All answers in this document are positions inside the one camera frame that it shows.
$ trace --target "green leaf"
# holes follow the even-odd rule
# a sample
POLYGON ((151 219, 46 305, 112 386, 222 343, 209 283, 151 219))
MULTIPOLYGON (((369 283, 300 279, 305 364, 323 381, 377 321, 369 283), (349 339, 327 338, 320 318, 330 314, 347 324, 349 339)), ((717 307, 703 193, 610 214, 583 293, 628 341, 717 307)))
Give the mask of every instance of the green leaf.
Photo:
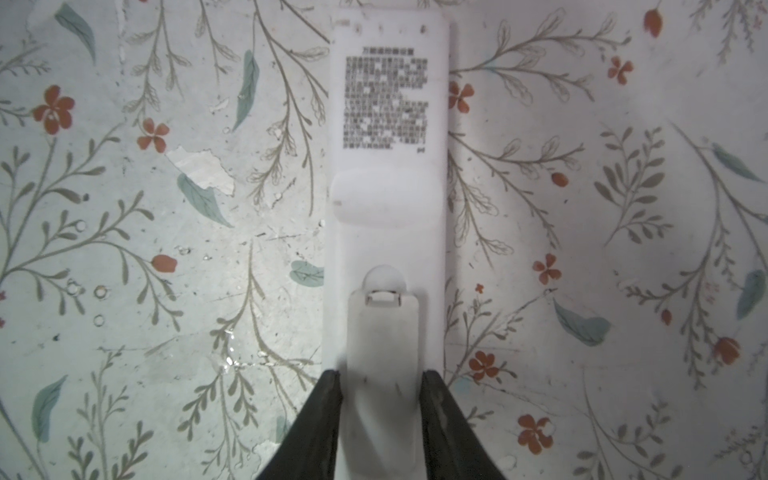
POLYGON ((666 458, 666 455, 663 453, 656 455, 654 459, 650 461, 650 466, 657 467, 660 463, 664 461, 665 458, 666 458))
POLYGON ((603 317, 595 316, 585 319, 583 316, 560 306, 557 300, 554 301, 554 311, 565 331, 586 346, 597 346, 603 343, 605 335, 611 328, 611 323, 603 317))
POLYGON ((744 290, 739 296, 736 305, 736 318, 743 319, 755 308, 766 292, 766 273, 762 270, 754 270, 746 275, 744 290))
POLYGON ((653 174, 640 185, 643 188, 653 188, 656 187, 658 184, 661 183, 661 181, 664 179, 664 174, 653 174))
POLYGON ((54 16, 59 25, 71 31, 80 38, 83 45, 88 49, 88 52, 93 58, 94 64, 96 63, 96 40, 94 39, 94 31, 91 30, 91 26, 80 16, 72 7, 64 2, 61 8, 56 12, 54 16))
POLYGON ((177 179, 177 185, 179 190, 187 200, 190 201, 195 210, 203 214, 205 217, 210 218, 214 222, 221 223, 225 227, 232 228, 229 222, 227 222, 219 210, 219 205, 216 203, 216 197, 214 196, 214 188, 208 187, 205 190, 198 187, 189 177, 185 174, 179 175, 177 179))
POLYGON ((253 96, 256 94, 256 83, 259 81, 259 65, 253 59, 251 50, 245 52, 245 62, 243 64, 243 87, 237 95, 237 119, 232 131, 243 123, 251 107, 253 107, 253 96))
POLYGON ((614 190, 616 190, 617 193, 620 194, 621 191, 619 190, 618 184, 616 183, 616 174, 614 173, 614 171, 608 167, 603 167, 603 172, 605 173, 605 177, 608 179, 608 184, 611 185, 611 188, 613 188, 614 190))
POLYGON ((750 180, 762 182, 752 171, 746 167, 744 162, 741 161, 736 155, 729 154, 719 144, 712 143, 712 151, 715 153, 715 157, 720 161, 728 170, 734 172, 736 175, 740 175, 750 180))
POLYGON ((643 243, 643 240, 640 238, 640 236, 628 228, 627 228, 627 235, 629 235, 629 239, 632 240, 633 242, 643 243))
POLYGON ((277 417, 277 425, 275 428, 275 442, 282 443, 283 440, 286 438, 286 435, 288 435, 289 430, 290 430, 290 422, 282 415, 277 417))
POLYGON ((103 174, 105 171, 107 171, 105 167, 96 167, 94 169, 91 169, 85 172, 80 172, 80 175, 91 175, 92 177, 94 177, 96 175, 103 174))
POLYGON ((51 190, 51 192, 63 196, 67 200, 71 201, 73 204, 80 203, 80 195, 76 194, 72 190, 69 190, 68 188, 55 188, 51 190))
POLYGON ((40 283, 40 279, 37 277, 35 277, 35 282, 37 283, 38 302, 42 302, 43 296, 45 295, 43 292, 43 284, 40 283))
POLYGON ((16 197, 16 200, 18 200, 19 198, 21 198, 21 197, 25 196, 26 194, 28 194, 29 192, 31 192, 33 188, 35 188, 35 182, 29 182, 28 184, 26 184, 24 186, 24 188, 22 188, 18 192, 18 196, 16 197))
POLYGON ((608 190, 608 187, 601 184, 600 182, 594 182, 594 187, 598 189, 598 193, 602 195, 605 200, 608 200, 609 202, 614 201, 614 198, 611 195, 611 191, 608 190))
POLYGON ((303 260, 296 260, 290 264, 290 278, 299 285, 304 286, 322 286, 324 278, 324 269, 321 266, 314 266, 303 260))
POLYGON ((62 376, 57 382, 43 388, 35 396, 35 403, 32 404, 32 431, 35 433, 35 438, 40 442, 48 441, 48 432, 51 428, 51 410, 58 401, 61 385, 66 379, 66 375, 62 376))
POLYGON ((125 253, 123 253, 123 250, 119 250, 119 252, 120 260, 122 262, 123 285, 128 285, 128 262, 125 259, 125 253))

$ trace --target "plant stem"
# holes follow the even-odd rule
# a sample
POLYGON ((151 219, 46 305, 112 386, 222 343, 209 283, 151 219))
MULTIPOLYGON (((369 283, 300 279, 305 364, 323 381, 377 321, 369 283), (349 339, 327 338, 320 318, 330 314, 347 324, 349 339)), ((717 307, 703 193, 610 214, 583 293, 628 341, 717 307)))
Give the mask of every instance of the plant stem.
POLYGON ((763 264, 764 270, 768 271, 768 260, 766 260, 765 254, 763 254, 763 251, 760 249, 760 243, 757 241, 757 238, 755 237, 755 233, 752 231, 752 227, 747 223, 746 218, 744 217, 744 213, 746 212, 751 217, 758 218, 758 216, 751 211, 750 209, 746 208, 741 202, 739 202, 728 190, 728 187, 726 187, 723 180, 720 178, 720 175, 717 174, 717 172, 714 170, 710 162, 705 158, 705 156, 701 153, 701 150, 696 147, 696 144, 674 123, 672 123, 672 127, 677 131, 678 134, 680 134, 681 137, 694 149, 696 152, 696 155, 699 157, 701 162, 704 164, 705 167, 707 167, 707 170, 710 173, 710 176, 712 177, 712 181, 715 183, 715 190, 717 190, 718 186, 723 189, 723 193, 728 198, 728 201, 730 201, 731 205, 733 206, 733 209, 736 211, 737 215, 739 216, 739 219, 741 220, 742 225, 744 225, 744 230, 746 230, 746 233, 749 235, 750 240, 752 240, 752 244, 755 246, 755 251, 757 253, 757 256, 760 258, 760 262, 763 264))
POLYGON ((37 203, 40 200, 40 190, 43 187, 43 183, 45 182, 45 177, 48 175, 48 169, 51 167, 51 162, 53 160, 53 153, 56 149, 56 142, 57 138, 54 137, 53 141, 51 142, 49 148, 48 148, 48 157, 45 159, 45 166, 43 167, 42 174, 40 175, 40 181, 38 182, 37 188, 35 189, 35 193, 32 195, 32 200, 29 204, 29 207, 27 208, 27 213, 24 215, 24 219, 22 220, 22 225, 18 228, 18 232, 16 233, 16 236, 13 239, 13 242, 11 243, 11 246, 8 248, 8 256, 5 258, 5 262, 3 263, 2 267, 2 273, 0 273, 0 285, 2 285, 3 280, 5 280, 6 277, 6 271, 8 270, 8 265, 11 262, 11 257, 13 257, 13 253, 16 250, 16 247, 18 246, 18 241, 21 239, 22 234, 24 233, 24 228, 27 226, 27 222, 29 221, 29 217, 32 215, 32 211, 37 207, 37 203))
POLYGON ((38 440, 38 459, 40 460, 40 468, 43 471, 43 474, 45 474, 46 480, 50 478, 50 475, 48 475, 48 470, 45 467, 45 460, 43 460, 43 453, 40 450, 40 440, 38 440))
POLYGON ((611 464, 608 463, 608 458, 605 456, 603 445, 600 443, 600 436, 598 435, 598 430, 595 427, 598 424, 598 419, 597 417, 595 417, 594 410, 592 410, 592 405, 589 403, 589 395, 587 394, 586 375, 587 375, 586 372, 584 370, 581 370, 581 382, 584 385, 584 400, 587 402, 589 423, 590 423, 590 426, 592 427, 592 433, 594 433, 594 440, 598 445, 598 452, 603 457, 603 461, 605 462, 605 468, 608 470, 608 475, 611 477, 611 480, 614 480, 614 473, 611 471, 611 464))
POLYGON ((109 470, 107 469, 107 440, 104 437, 104 413, 101 411, 102 406, 104 404, 104 388, 103 388, 103 379, 104 379, 104 371, 106 370, 105 366, 101 367, 101 371, 98 373, 98 382, 96 385, 97 390, 97 407, 96 411, 98 414, 98 441, 99 444, 96 445, 98 447, 99 454, 101 455, 101 468, 102 472, 104 473, 104 478, 107 478, 107 472, 109 470))
POLYGON ((280 3, 281 3, 282 5, 285 5, 286 7, 288 7, 288 9, 289 9, 289 10, 290 10, 290 11, 291 11, 291 12, 292 12, 292 13, 293 13, 293 14, 294 14, 296 17, 298 17, 298 18, 299 18, 299 20, 301 20, 301 21, 304 23, 304 25, 306 25, 307 27, 309 27, 309 28, 310 28, 310 30, 314 31, 314 32, 317 34, 317 36, 319 36, 320 38, 322 38, 322 39, 325 41, 325 43, 329 44, 329 43, 331 42, 331 41, 328 39, 328 37, 326 37, 325 35, 323 35, 323 33, 322 33, 320 30, 318 30, 317 28, 315 28, 315 26, 314 26, 314 25, 312 25, 311 23, 309 23, 309 21, 307 21, 307 19, 306 19, 306 18, 304 18, 304 16, 303 16, 303 15, 301 15, 301 14, 300 14, 300 13, 299 13, 299 12, 296 10, 296 8, 295 8, 293 5, 291 5, 290 3, 288 3, 286 0, 280 0, 280 3))
POLYGON ((29 458, 29 461, 32 463, 32 467, 35 469, 38 475, 40 475, 40 478, 42 480, 48 480, 48 478, 45 476, 45 474, 41 470, 40 465, 38 465, 37 461, 35 460, 35 457, 33 456, 32 452, 29 450, 29 447, 27 446, 26 442, 22 438, 22 435, 18 432, 16 427, 13 425, 13 422, 11 421, 10 417, 8 417, 8 412, 5 411, 5 406, 2 404, 2 399, 0 399, 0 415, 2 415, 2 418, 5 420, 5 423, 8 424, 8 427, 11 429, 11 432, 13 432, 14 437, 16 437, 16 441, 22 447, 22 449, 24 450, 24 453, 27 454, 27 458, 29 458))

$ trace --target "branch pattern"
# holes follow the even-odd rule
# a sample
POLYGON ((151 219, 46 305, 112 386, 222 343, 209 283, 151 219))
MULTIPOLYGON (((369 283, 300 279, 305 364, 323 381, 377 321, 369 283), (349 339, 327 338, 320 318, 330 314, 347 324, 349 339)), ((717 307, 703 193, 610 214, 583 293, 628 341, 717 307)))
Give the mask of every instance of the branch pattern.
POLYGON ((672 228, 670 223, 662 223, 664 219, 662 215, 654 214, 647 217, 647 207, 645 207, 645 205, 653 204, 658 200, 658 197, 647 194, 647 191, 657 187, 664 179, 664 173, 661 172, 646 177, 646 174, 649 173, 648 168, 659 167, 665 160, 664 157, 651 159, 654 156, 654 150, 664 146, 664 140, 656 140, 656 136, 661 132, 661 127, 656 127, 652 131, 645 131, 642 157, 639 149, 627 152, 625 142, 631 137, 632 131, 632 127, 627 127, 627 130, 619 136, 608 128, 601 133, 603 138, 614 142, 606 143, 605 147, 608 150, 617 151, 621 154, 621 161, 616 162, 613 168, 603 167, 603 173, 611 189, 608 189, 608 187, 600 182, 594 182, 594 187, 605 200, 621 208, 621 215, 619 216, 616 228, 614 228, 614 231, 611 232, 611 235, 605 242, 606 245, 621 230, 626 230, 627 235, 633 242, 643 243, 642 238, 635 231, 636 229, 639 229, 645 238, 651 240, 654 238, 654 231, 659 238, 664 238, 664 231, 672 228), (618 195, 621 200, 614 200, 611 191, 618 195), (628 215, 632 207, 637 207, 639 210, 635 210, 632 216, 629 217, 628 215))
MULTIPOLYGON (((531 199, 534 193, 529 190, 523 190, 518 185, 512 183, 510 171, 502 170, 502 168, 507 168, 508 166, 517 167, 520 173, 526 176, 529 180, 537 180, 542 172, 555 172, 557 169, 553 165, 558 163, 571 170, 576 170, 579 166, 578 161, 573 155, 584 151, 584 145, 580 144, 576 148, 558 154, 560 138, 555 136, 541 146, 541 156, 538 159, 519 160, 514 158, 521 146, 521 140, 519 138, 510 141, 501 154, 494 155, 473 147, 464 139, 464 136, 464 134, 457 132, 449 132, 449 137, 452 140, 456 141, 461 147, 475 155, 475 157, 488 168, 491 173, 491 178, 497 177, 499 181, 501 181, 505 191, 511 190, 515 192, 525 202, 528 209, 531 211, 531 216, 536 217, 541 221, 541 225, 546 232, 549 244, 552 248, 558 248, 560 246, 560 240, 554 232, 554 225, 550 223, 547 218, 549 212, 534 204, 531 199)), ((462 167, 458 165, 458 162, 450 151, 448 154, 448 161, 449 183, 451 185, 451 193, 449 194, 448 203, 449 209, 451 212, 454 212, 454 210, 456 210, 455 205, 461 205, 455 218, 455 244, 457 246, 463 244, 467 238, 468 232, 474 230, 475 235, 478 238, 478 244, 485 255, 485 259, 488 261, 488 264, 493 265, 493 262, 491 261, 492 253, 495 255, 509 255, 514 250, 501 240, 491 240, 485 237, 478 226, 476 214, 484 214, 494 217, 498 215, 498 208, 494 205, 492 199, 484 194, 479 187, 467 183, 462 176, 462 167)))
POLYGON ((172 91, 177 88, 181 93, 181 86, 179 85, 176 67, 177 65, 179 67, 189 67, 192 65, 189 60, 179 54, 174 53, 171 49, 165 15, 165 0, 160 0, 160 11, 157 14, 157 26, 154 28, 154 30, 137 33, 132 35, 127 40, 127 42, 131 45, 142 45, 147 41, 152 40, 152 48, 150 49, 147 63, 136 65, 131 70, 131 74, 133 76, 144 77, 142 82, 143 85, 141 88, 141 96, 136 100, 129 101, 123 107, 123 112, 136 112, 136 119, 133 123, 134 126, 139 125, 147 117, 147 106, 152 107, 152 109, 155 111, 160 111, 160 97, 157 96, 157 89, 155 89, 155 87, 153 87, 150 83, 150 73, 154 72, 158 77, 163 76, 163 67, 160 61, 160 56, 157 54, 157 47, 160 43, 161 35, 164 40, 165 56, 168 61, 168 74, 165 81, 166 90, 172 91))
MULTIPOLYGON (((34 73, 42 75, 48 73, 51 69, 44 61, 32 61, 29 59, 32 54, 43 47, 44 45, 22 40, 22 51, 20 53, 6 61, 0 61, 0 75, 9 73, 14 77, 18 77, 19 74, 30 75, 34 73)), ((0 98, 0 121, 4 126, 7 127, 9 125, 8 118, 13 118, 20 126, 24 127, 24 119, 29 117, 30 114, 30 111, 24 107, 16 107, 10 100, 0 98)))
POLYGON ((88 392, 86 392, 84 406, 82 409, 77 409, 77 413, 88 424, 88 433, 85 437, 96 448, 98 458, 91 466, 96 455, 93 450, 88 448, 86 448, 88 451, 84 453, 83 437, 78 437, 77 440, 71 436, 68 437, 71 448, 68 456, 75 461, 78 467, 78 469, 71 471, 74 480, 97 480, 97 478, 128 480, 136 475, 134 472, 136 465, 147 458, 148 453, 140 452, 140 450, 146 448, 145 444, 149 442, 154 432, 152 430, 145 432, 144 423, 139 421, 136 424, 136 437, 128 441, 127 452, 120 457, 119 462, 112 463, 111 468, 108 467, 110 456, 107 450, 107 421, 111 416, 125 412, 128 395, 125 394, 127 386, 124 386, 117 396, 108 393, 104 374, 114 365, 115 359, 122 354, 122 348, 116 352, 107 352, 107 358, 101 364, 98 373, 91 372, 91 382, 96 392, 96 398, 91 403, 88 392))
POLYGON ((683 473, 682 465, 675 465, 671 470, 667 470, 670 472, 669 475, 661 473, 660 468, 665 464, 667 454, 664 452, 650 454, 648 452, 650 449, 663 448, 657 446, 664 444, 660 427, 672 420, 671 416, 667 414, 666 402, 652 404, 650 407, 653 412, 645 415, 646 425, 636 426, 634 434, 628 435, 629 426, 626 423, 619 425, 614 433, 606 431, 600 424, 587 394, 586 380, 584 381, 584 400, 587 403, 587 414, 594 433, 595 448, 581 450, 576 455, 576 458, 586 463, 574 469, 574 477, 588 476, 597 480, 617 478, 614 477, 609 457, 606 454, 607 447, 611 447, 619 457, 629 464, 630 468, 636 470, 637 473, 634 477, 630 475, 630 478, 672 480, 683 473))
POLYGON ((226 58, 229 61, 240 61, 240 56, 232 51, 231 48, 225 44, 217 41, 214 38, 214 30, 210 27, 210 20, 208 19, 208 13, 205 10, 205 3, 203 0, 198 0, 200 3, 200 17, 197 18, 197 26, 194 29, 194 36, 200 38, 208 32, 208 39, 210 40, 210 48, 214 57, 214 70, 216 72, 216 83, 219 83, 219 74, 228 74, 232 71, 232 67, 229 65, 222 66, 219 63, 219 55, 226 58))
MULTIPOLYGON (((713 9, 716 1, 699 0, 694 13, 690 14, 693 27, 697 31, 701 31, 701 22, 706 18, 707 13, 713 9)), ((722 29, 725 31, 725 38, 721 42, 723 47, 717 52, 717 60, 720 65, 725 65, 728 55, 733 51, 732 43, 735 41, 743 41, 746 44, 746 49, 750 53, 754 53, 754 33, 755 30, 760 29, 760 25, 763 23, 762 17, 766 13, 768 11, 762 2, 755 2, 753 0, 730 1, 730 5, 728 5, 722 15, 722 29)))
MULTIPOLYGON (((490 310, 491 307, 489 306, 492 303, 492 299, 483 298, 481 294, 478 294, 469 303, 466 303, 462 300, 462 291, 456 289, 453 300, 446 310, 445 343, 452 344, 449 342, 449 335, 457 336, 459 342, 456 344, 461 346, 462 353, 455 364, 455 368, 448 368, 448 356, 445 356, 443 366, 445 384, 450 388, 459 379, 464 379, 481 386, 483 389, 487 388, 502 392, 522 402, 541 408, 527 396, 514 390, 506 389, 503 386, 504 380, 502 377, 506 378, 509 375, 509 377, 517 379, 518 376, 507 367, 506 361, 495 365, 495 355, 487 353, 487 351, 495 348, 494 343, 507 342, 508 336, 517 332, 516 324, 524 319, 521 313, 530 305, 545 298, 555 290, 544 290, 533 299, 523 303, 512 313, 503 314, 502 311, 493 313, 490 310)), ((477 410, 470 412, 469 417, 483 420, 485 418, 481 417, 490 416, 493 413, 491 411, 481 415, 474 415, 476 412, 477 410)))
MULTIPOLYGON (((264 22, 264 17, 259 9, 258 0, 253 0, 254 14, 253 14, 253 38, 256 38, 256 28, 259 26, 262 35, 266 39, 266 43, 269 46, 277 70, 280 72, 280 77, 283 80, 283 88, 285 91, 286 99, 283 102, 285 106, 285 114, 283 118, 272 124, 267 129, 267 133, 277 140, 277 146, 268 148, 261 156, 261 160, 269 163, 269 167, 266 170, 254 169, 251 175, 248 177, 248 181, 253 184, 253 189, 250 195, 253 198, 254 205, 261 205, 264 202, 265 189, 268 182, 271 182, 273 186, 276 186, 283 179, 283 164, 282 160, 285 155, 289 157, 297 157, 298 151, 296 149, 296 141, 291 134, 292 118, 291 114, 296 115, 296 122, 299 125, 301 137, 304 143, 304 158, 301 163, 301 168, 309 168, 310 175, 310 212, 312 215, 315 205, 315 177, 314 166, 312 158, 312 148, 310 141, 312 135, 309 132, 309 127, 313 125, 312 120, 302 112, 302 108, 299 102, 296 100, 296 93, 294 92, 289 82, 289 76, 286 73, 286 66, 283 63, 282 58, 278 55, 278 51, 282 52, 285 57, 288 58, 293 64, 299 67, 302 72, 302 76, 306 79, 306 83, 310 87, 311 100, 310 106, 313 109, 315 119, 318 126, 323 125, 326 121, 326 108, 323 103, 323 97, 328 98, 328 91, 320 84, 319 80, 306 66, 307 63, 318 61, 325 58, 328 55, 329 49, 325 46, 313 47, 306 51, 294 51, 286 48, 277 38, 275 38, 271 31, 268 29, 264 22)), ((291 5, 286 0, 280 0, 280 9, 286 8, 296 18, 298 18, 305 26, 307 26, 312 32, 320 37, 324 43, 329 44, 330 40, 314 27, 309 20, 303 15, 297 7, 291 5)))
POLYGON ((605 61, 607 49, 616 51, 618 47, 629 43, 631 37, 627 36, 623 41, 608 37, 616 26, 616 14, 614 13, 608 14, 594 35, 584 35, 581 28, 571 35, 556 35, 555 31, 565 20, 565 15, 565 9, 558 8, 539 25, 535 35, 528 40, 514 45, 510 45, 511 27, 506 20, 502 20, 496 35, 498 43, 496 52, 488 60, 472 67, 452 70, 451 74, 461 77, 463 74, 473 71, 492 73, 502 80, 507 92, 513 98, 516 98, 526 106, 533 103, 533 94, 521 80, 524 77, 545 79, 554 94, 562 102, 567 102, 571 99, 571 91, 573 90, 581 91, 587 95, 587 98, 594 101, 594 96, 588 87, 592 75, 573 79, 569 73, 555 74, 536 68, 538 62, 547 54, 547 50, 542 45, 554 42, 568 53, 578 57, 584 56, 586 53, 582 45, 592 45, 600 52, 602 60, 605 61), (500 60, 508 60, 509 58, 517 58, 517 62, 512 62, 508 65, 498 65, 500 60))
POLYGON ((87 229, 84 220, 70 218, 69 210, 63 210, 58 218, 58 226, 53 227, 51 222, 44 220, 40 225, 42 233, 42 245, 40 250, 31 257, 18 257, 18 247, 22 240, 28 242, 31 232, 28 229, 29 221, 36 217, 41 201, 48 195, 55 195, 71 204, 79 205, 83 202, 84 196, 67 188, 67 180, 76 177, 96 177, 102 175, 105 167, 93 167, 91 162, 100 153, 102 147, 108 143, 119 142, 120 139, 112 136, 117 127, 113 127, 107 134, 96 143, 94 140, 88 142, 88 155, 83 161, 77 163, 72 152, 65 155, 64 165, 54 164, 54 157, 58 140, 54 138, 48 145, 48 156, 37 181, 31 181, 23 185, 18 185, 20 171, 30 160, 29 153, 20 154, 18 147, 13 148, 12 161, 0 162, 0 168, 5 172, 11 181, 11 188, 8 196, 8 203, 5 209, 0 209, 0 229, 5 236, 5 258, 2 261, 2 270, 0 270, 0 286, 6 279, 14 273, 27 273, 35 281, 35 293, 38 301, 45 298, 45 286, 52 288, 59 297, 58 313, 65 315, 67 312, 67 298, 69 298, 80 314, 85 313, 81 301, 78 298, 79 292, 69 291, 64 285, 65 279, 69 276, 69 269, 57 273, 44 273, 40 270, 38 264, 46 259, 59 257, 68 252, 78 250, 82 247, 102 245, 116 250, 121 258, 122 281, 128 283, 129 269, 127 259, 130 258, 144 274, 145 284, 140 292, 137 302, 143 303, 147 296, 147 291, 151 291, 154 301, 154 312, 152 314, 152 323, 157 324, 160 311, 164 311, 170 318, 174 328, 178 331, 180 326, 176 320, 184 313, 180 310, 171 310, 161 298, 160 289, 164 291, 165 298, 171 301, 176 300, 176 296, 170 286, 162 280, 151 268, 151 263, 139 257, 127 247, 115 243, 112 238, 120 237, 122 240, 130 240, 131 236, 124 230, 124 221, 133 214, 140 214, 148 220, 153 220, 154 215, 142 207, 139 203, 144 196, 140 191, 130 206, 127 206, 123 200, 118 200, 120 213, 117 218, 110 220, 109 212, 104 212, 98 224, 98 228, 91 235, 82 235, 87 229), (61 173, 56 176, 54 170, 61 173))
POLYGON ((261 367, 267 370, 271 378, 270 383, 275 388, 275 395, 283 406, 285 418, 288 416, 288 409, 297 415, 298 408, 290 398, 284 380, 278 375, 278 369, 286 368, 291 371, 304 391, 308 385, 312 386, 317 382, 315 376, 311 376, 304 370, 306 366, 315 365, 311 359, 286 359, 271 349, 264 341, 255 309, 257 308, 257 301, 264 300, 266 297, 253 274, 253 248, 251 248, 248 257, 248 265, 248 284, 243 303, 234 317, 230 319, 218 318, 218 328, 210 331, 210 335, 214 338, 213 349, 220 351, 225 363, 210 383, 198 386, 194 390, 197 397, 182 407, 183 412, 189 413, 187 414, 188 417, 177 428, 178 432, 186 432, 187 440, 191 442, 194 437, 194 427, 200 423, 202 413, 209 403, 212 406, 214 402, 218 403, 216 408, 220 409, 220 428, 223 434, 217 446, 205 450, 205 454, 209 456, 201 462, 201 465, 204 467, 203 474, 206 475, 215 463, 218 469, 215 478, 226 478, 227 480, 236 478, 236 468, 243 464, 244 459, 247 459, 255 448, 255 445, 249 445, 244 438, 243 430, 246 427, 256 428, 258 426, 256 418, 258 409, 252 400, 253 387, 244 373, 251 367, 261 367), (260 361, 258 363, 241 362, 233 358, 235 353, 230 347, 230 340, 234 338, 234 332, 242 325, 241 321, 248 316, 251 318, 253 334, 259 347, 257 355, 260 361), (225 383, 225 377, 228 376, 232 377, 231 381, 226 380, 229 386, 225 383), (242 419, 235 418, 236 415, 242 415, 242 419))
POLYGON ((662 318, 666 317, 669 321, 672 319, 672 313, 668 309, 670 301, 676 296, 685 300, 689 293, 691 294, 690 303, 687 307, 687 314, 680 327, 680 334, 686 337, 683 361, 688 364, 688 375, 694 378, 694 388, 699 389, 704 386, 703 378, 706 376, 702 370, 701 363, 705 362, 710 364, 713 362, 714 367, 712 373, 717 373, 721 366, 730 363, 724 363, 722 355, 718 356, 718 342, 721 340, 733 342, 732 339, 724 339, 716 334, 714 327, 710 324, 710 310, 706 305, 706 303, 712 303, 711 298, 708 298, 710 295, 708 296, 707 291, 717 289, 716 284, 708 279, 708 269, 722 268, 722 270, 720 270, 720 275, 723 276, 733 288, 740 288, 734 280, 734 272, 732 270, 736 261, 729 255, 732 247, 727 243, 730 230, 726 227, 726 224, 723 221, 722 209, 723 203, 725 203, 724 200, 730 204, 732 210, 740 220, 742 228, 750 238, 763 271, 768 270, 768 263, 766 262, 763 249, 746 219, 752 217, 761 222, 765 222, 766 215, 756 213, 742 204, 741 201, 731 193, 730 189, 723 182, 712 164, 703 155, 702 152, 707 149, 698 147, 677 125, 673 124, 673 127, 685 140, 686 144, 694 151, 696 157, 705 166, 707 173, 712 180, 715 199, 712 230, 698 265, 691 271, 680 271, 681 280, 678 284, 670 285, 668 283, 662 283, 661 291, 659 293, 652 292, 648 289, 642 290, 638 286, 629 286, 626 289, 626 293, 628 297, 636 297, 640 305, 645 302, 654 303, 654 312, 656 313, 664 308, 662 318), (704 346, 707 351, 702 353, 700 349, 697 348, 698 346, 704 346))

